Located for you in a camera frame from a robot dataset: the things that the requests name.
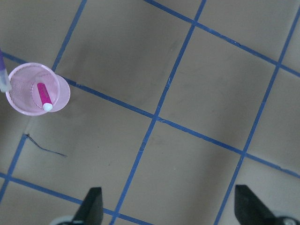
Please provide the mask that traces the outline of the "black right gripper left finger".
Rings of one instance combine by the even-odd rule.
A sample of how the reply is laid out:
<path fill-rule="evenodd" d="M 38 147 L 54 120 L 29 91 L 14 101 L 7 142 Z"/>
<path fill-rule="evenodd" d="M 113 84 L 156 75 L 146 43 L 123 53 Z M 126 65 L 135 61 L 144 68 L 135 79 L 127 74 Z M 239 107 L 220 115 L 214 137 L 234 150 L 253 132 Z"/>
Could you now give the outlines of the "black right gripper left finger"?
<path fill-rule="evenodd" d="M 78 211 L 74 215 L 72 225 L 100 225 L 103 221 L 102 188 L 89 189 Z"/>

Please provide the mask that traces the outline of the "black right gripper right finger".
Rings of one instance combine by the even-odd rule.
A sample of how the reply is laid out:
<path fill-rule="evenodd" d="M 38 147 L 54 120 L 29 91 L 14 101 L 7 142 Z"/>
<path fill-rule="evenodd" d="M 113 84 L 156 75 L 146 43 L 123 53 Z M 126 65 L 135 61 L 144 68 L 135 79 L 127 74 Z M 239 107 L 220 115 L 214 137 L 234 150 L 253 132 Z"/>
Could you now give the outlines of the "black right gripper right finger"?
<path fill-rule="evenodd" d="M 276 216 L 247 185 L 236 185 L 234 214 L 240 225 L 274 225 Z"/>

